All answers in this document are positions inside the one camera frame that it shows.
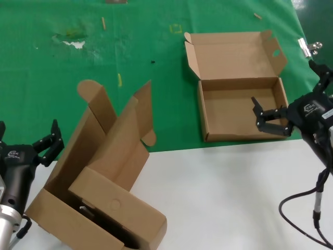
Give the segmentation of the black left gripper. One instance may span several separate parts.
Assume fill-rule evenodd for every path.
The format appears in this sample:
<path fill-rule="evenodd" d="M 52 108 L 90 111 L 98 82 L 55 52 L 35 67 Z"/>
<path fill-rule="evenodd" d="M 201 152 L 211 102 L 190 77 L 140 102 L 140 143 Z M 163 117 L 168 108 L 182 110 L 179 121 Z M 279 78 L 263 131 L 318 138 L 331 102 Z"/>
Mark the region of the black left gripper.
<path fill-rule="evenodd" d="M 4 121 L 0 121 L 0 143 L 5 130 Z M 53 120 L 50 134 L 32 145 L 1 144 L 1 177 L 6 186 L 1 204 L 19 213 L 24 212 L 38 164 L 48 167 L 64 147 L 56 119 Z"/>

